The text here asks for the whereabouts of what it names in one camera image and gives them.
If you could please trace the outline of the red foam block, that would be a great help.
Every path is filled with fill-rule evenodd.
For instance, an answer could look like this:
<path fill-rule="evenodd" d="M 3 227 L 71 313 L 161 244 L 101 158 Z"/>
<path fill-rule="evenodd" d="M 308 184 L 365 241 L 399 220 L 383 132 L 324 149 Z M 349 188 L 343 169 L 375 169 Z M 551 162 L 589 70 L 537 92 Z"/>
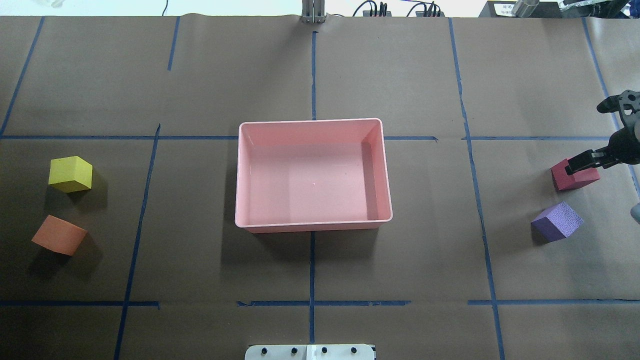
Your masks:
<path fill-rule="evenodd" d="M 569 175 L 567 166 L 569 166 L 569 158 L 563 159 L 550 168 L 551 178 L 558 192 L 581 189 L 601 179 L 596 168 L 588 168 Z"/>

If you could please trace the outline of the yellow foam block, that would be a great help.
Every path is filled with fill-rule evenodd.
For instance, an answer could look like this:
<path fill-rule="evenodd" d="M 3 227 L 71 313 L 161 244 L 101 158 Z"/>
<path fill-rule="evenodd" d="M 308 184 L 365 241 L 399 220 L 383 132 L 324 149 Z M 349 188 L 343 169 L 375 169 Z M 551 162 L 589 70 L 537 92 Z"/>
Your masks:
<path fill-rule="evenodd" d="M 51 159 L 47 184 L 67 194 L 89 191 L 93 187 L 93 165 L 79 156 Z"/>

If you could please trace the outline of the pink plastic bin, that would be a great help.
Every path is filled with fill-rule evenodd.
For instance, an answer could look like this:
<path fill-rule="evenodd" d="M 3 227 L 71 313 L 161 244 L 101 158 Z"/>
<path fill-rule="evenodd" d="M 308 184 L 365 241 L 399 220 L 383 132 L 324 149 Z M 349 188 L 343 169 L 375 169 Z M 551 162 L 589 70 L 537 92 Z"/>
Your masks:
<path fill-rule="evenodd" d="M 238 126 L 237 227 L 253 234 L 366 230 L 393 216 L 379 118 Z"/>

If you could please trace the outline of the purple foam block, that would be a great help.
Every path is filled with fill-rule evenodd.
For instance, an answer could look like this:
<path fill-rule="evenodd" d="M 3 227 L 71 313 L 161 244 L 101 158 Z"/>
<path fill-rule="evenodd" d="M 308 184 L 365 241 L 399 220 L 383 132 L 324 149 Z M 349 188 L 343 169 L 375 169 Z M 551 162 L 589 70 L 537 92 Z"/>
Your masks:
<path fill-rule="evenodd" d="M 538 214 L 531 221 L 531 226 L 546 242 L 555 242 L 573 235 L 584 222 L 568 203 L 560 202 Z"/>

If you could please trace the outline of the orange foam block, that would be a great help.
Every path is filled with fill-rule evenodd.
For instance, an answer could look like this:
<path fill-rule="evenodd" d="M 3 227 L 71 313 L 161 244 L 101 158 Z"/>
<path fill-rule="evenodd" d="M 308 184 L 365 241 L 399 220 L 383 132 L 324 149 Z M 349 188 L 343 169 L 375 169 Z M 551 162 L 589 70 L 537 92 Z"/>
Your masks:
<path fill-rule="evenodd" d="M 48 215 L 31 241 L 60 255 L 73 256 L 88 233 L 73 223 Z"/>

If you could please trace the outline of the white pedestal post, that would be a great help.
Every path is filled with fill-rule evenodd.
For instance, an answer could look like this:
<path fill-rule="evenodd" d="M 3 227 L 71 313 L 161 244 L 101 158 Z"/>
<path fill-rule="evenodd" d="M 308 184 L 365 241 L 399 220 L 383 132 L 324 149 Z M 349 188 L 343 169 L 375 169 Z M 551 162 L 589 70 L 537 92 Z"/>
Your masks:
<path fill-rule="evenodd" d="M 375 360 L 374 345 L 346 344 L 256 344 L 249 346 L 245 360 Z"/>

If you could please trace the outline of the aluminium frame post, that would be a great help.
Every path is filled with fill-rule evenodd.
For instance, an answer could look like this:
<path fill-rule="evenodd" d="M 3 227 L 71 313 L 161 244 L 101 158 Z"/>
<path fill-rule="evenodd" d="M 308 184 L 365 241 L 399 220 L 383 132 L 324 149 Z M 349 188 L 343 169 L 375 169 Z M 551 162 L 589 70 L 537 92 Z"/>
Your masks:
<path fill-rule="evenodd" d="M 322 24 L 326 21 L 325 0 L 302 0 L 301 22 L 304 24 Z"/>

